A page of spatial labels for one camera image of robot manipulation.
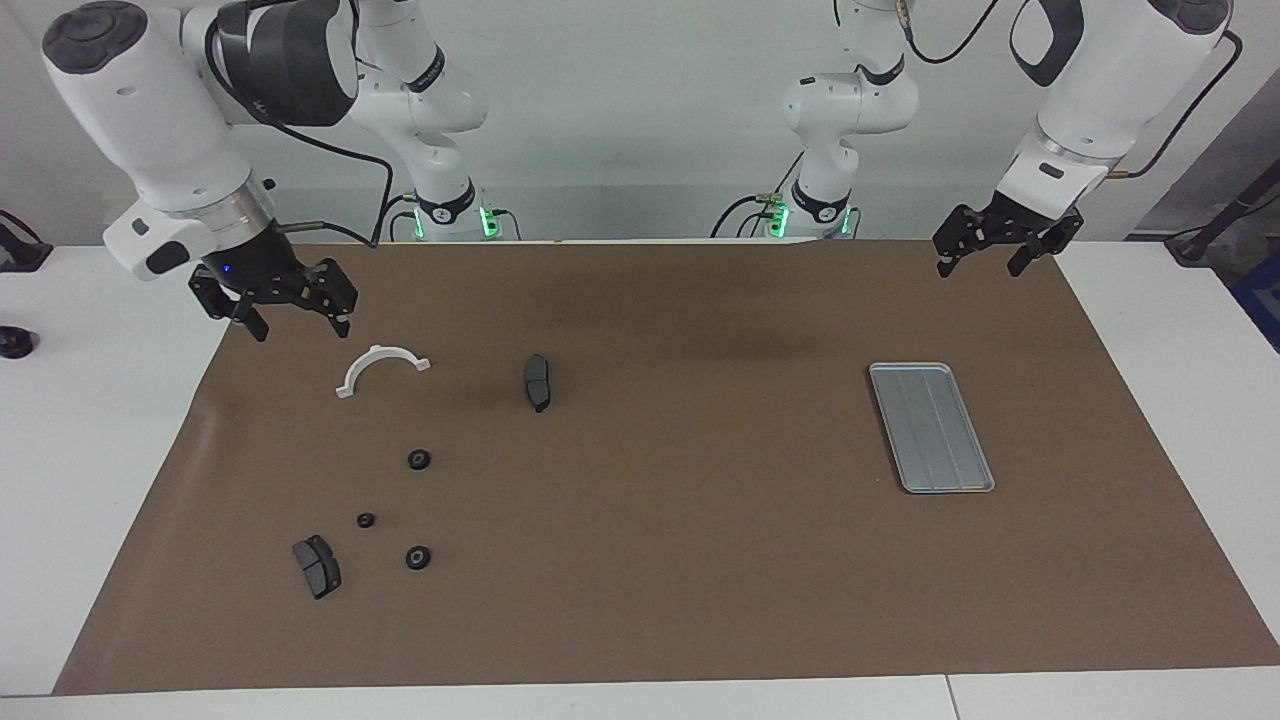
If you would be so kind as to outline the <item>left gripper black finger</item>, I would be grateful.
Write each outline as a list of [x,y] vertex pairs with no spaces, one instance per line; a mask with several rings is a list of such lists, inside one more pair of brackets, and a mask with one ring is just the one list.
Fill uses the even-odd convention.
[[1044,255],[1061,254],[1075,238],[1083,227],[1082,214],[1068,214],[1061,220],[1053,223],[1048,229],[1027,236],[1021,247],[1007,261],[1007,270],[1011,277],[1020,277],[1021,273],[1037,259]]
[[951,277],[966,256],[989,247],[986,237],[988,215],[968,205],[955,206],[932,236],[938,255],[936,264],[941,278]]

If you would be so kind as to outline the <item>blue crate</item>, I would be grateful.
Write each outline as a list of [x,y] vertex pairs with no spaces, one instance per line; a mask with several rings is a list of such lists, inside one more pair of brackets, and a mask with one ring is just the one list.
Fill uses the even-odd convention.
[[1230,293],[1260,333],[1280,354],[1280,251],[1270,255],[1231,284]]

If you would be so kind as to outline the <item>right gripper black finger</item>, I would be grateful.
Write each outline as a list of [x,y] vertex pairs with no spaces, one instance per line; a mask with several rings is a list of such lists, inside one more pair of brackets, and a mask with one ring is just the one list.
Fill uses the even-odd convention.
[[298,306],[323,315],[339,338],[349,336],[349,316],[358,302],[358,291],[333,258],[305,266],[298,290]]
[[193,272],[189,290],[210,319],[241,325],[257,341],[265,342],[269,324],[255,306],[252,295],[232,299],[211,272]]

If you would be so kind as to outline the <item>white curved plastic bracket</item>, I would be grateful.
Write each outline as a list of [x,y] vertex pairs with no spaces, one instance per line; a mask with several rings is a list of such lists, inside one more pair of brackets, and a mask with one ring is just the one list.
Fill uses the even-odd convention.
[[358,378],[372,365],[383,361],[397,360],[410,364],[416,372],[425,372],[433,366],[428,357],[420,357],[408,348],[397,346],[372,345],[367,351],[357,356],[346,369],[342,383],[335,387],[334,395],[338,398],[349,398],[355,395]]

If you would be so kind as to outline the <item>brown table mat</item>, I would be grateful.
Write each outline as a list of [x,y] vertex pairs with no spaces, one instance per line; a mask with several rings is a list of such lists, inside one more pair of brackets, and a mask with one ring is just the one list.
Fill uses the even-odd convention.
[[[56,693],[1280,665],[1048,259],[303,255],[358,288],[349,337],[284,307],[265,342],[225,333]],[[378,363],[338,398],[372,345],[431,368]],[[992,492],[902,489],[873,363],[952,368]],[[323,600],[291,551],[310,536],[340,565]]]

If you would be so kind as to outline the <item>black stand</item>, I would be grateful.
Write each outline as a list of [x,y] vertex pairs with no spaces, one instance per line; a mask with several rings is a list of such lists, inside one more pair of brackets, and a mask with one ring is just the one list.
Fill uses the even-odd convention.
[[1238,196],[1202,225],[1178,231],[1164,246],[1181,266],[1201,266],[1208,247],[1226,229],[1280,201],[1280,158],[1260,173]]

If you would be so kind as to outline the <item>grooved dark grey brake pad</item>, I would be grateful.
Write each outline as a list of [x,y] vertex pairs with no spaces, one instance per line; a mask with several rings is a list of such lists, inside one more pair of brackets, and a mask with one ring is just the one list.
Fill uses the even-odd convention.
[[291,551],[315,600],[325,598],[342,585],[340,565],[323,537],[310,536],[293,543]]

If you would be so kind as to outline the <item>silver metal tray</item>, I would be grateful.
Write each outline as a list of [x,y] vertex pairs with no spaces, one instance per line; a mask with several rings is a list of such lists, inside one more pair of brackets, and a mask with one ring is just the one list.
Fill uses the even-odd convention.
[[873,363],[870,386],[900,486],[909,495],[995,489],[956,377],[945,363]]

